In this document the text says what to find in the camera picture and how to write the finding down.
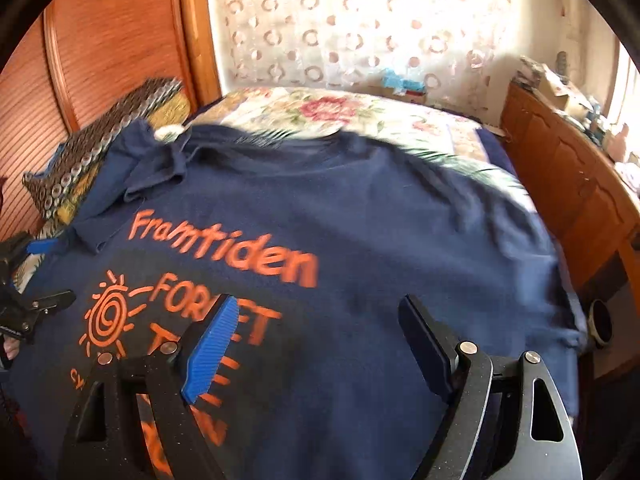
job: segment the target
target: yellow patterned fabric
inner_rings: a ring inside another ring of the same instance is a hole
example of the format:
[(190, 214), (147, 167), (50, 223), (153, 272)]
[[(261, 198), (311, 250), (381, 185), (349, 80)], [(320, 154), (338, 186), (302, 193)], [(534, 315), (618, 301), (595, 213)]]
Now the yellow patterned fabric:
[(63, 199), (60, 207), (56, 211), (56, 216), (65, 225), (69, 225), (76, 216), (76, 211), (82, 203), (82, 199), (91, 189), (91, 184), (94, 183), (95, 176), (100, 171), (102, 162), (92, 167), (88, 173), (85, 173), (80, 180), (76, 183), (74, 188)]
[(153, 112), (146, 120), (154, 130), (168, 124), (182, 124), (191, 111), (189, 99), (183, 91), (178, 92)]

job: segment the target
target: metal rivet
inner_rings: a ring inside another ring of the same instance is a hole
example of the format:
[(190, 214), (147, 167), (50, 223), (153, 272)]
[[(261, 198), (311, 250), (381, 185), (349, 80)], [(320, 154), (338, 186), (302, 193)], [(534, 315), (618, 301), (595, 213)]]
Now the metal rivet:
[(473, 355), (478, 351), (478, 347), (471, 341), (463, 341), (460, 343), (460, 350), (465, 354)]
[(113, 355), (109, 352), (98, 355), (98, 364), (108, 365), (111, 361), (113, 361)]
[(173, 341), (167, 341), (166, 343), (162, 343), (160, 346), (160, 351), (165, 355), (170, 355), (174, 353), (178, 349), (178, 345)]
[(540, 354), (530, 350), (524, 354), (524, 358), (529, 361), (532, 365), (537, 365), (542, 359), (540, 358)]

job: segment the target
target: pink flower pattern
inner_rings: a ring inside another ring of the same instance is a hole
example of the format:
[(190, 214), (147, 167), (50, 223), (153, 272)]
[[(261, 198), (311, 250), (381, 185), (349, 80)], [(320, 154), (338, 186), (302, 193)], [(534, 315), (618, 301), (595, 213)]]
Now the pink flower pattern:
[(433, 133), (434, 131), (437, 132), (437, 130), (434, 130), (433, 125), (429, 124), (426, 121), (415, 121), (415, 123), (412, 124), (412, 127), (415, 130), (420, 130), (421, 132), (429, 132), (429, 133)]
[(312, 121), (338, 121), (349, 124), (359, 107), (359, 102), (346, 97), (325, 96), (303, 104), (300, 113)]

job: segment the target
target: patterned curtain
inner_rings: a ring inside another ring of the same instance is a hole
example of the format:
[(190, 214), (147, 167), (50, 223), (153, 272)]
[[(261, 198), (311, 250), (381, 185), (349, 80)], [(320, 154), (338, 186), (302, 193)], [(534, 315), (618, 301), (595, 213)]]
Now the patterned curtain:
[(224, 76), (242, 86), (373, 91), (382, 71), (484, 115), (511, 0), (215, 0)]

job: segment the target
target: orange sun logo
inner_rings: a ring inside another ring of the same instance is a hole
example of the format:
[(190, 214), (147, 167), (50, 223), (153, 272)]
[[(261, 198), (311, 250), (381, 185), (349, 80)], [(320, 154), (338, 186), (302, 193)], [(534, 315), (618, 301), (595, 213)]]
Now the orange sun logo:
[(92, 295), (92, 299), (97, 301), (84, 314), (84, 318), (88, 320), (88, 329), (82, 334), (78, 344), (82, 345), (86, 342), (87, 357), (91, 356), (91, 343), (98, 348), (106, 348), (115, 343), (118, 357), (126, 357), (127, 353), (119, 339), (120, 334), (134, 327), (133, 323), (127, 323), (127, 319), (142, 312), (146, 303), (128, 310), (125, 294), (132, 298), (153, 290), (152, 286), (142, 286), (129, 292), (129, 287), (124, 284), (124, 274), (116, 279), (114, 273), (107, 270), (107, 277), (111, 285), (107, 286), (106, 282), (100, 283), (100, 288), (104, 288), (104, 291), (101, 294)]

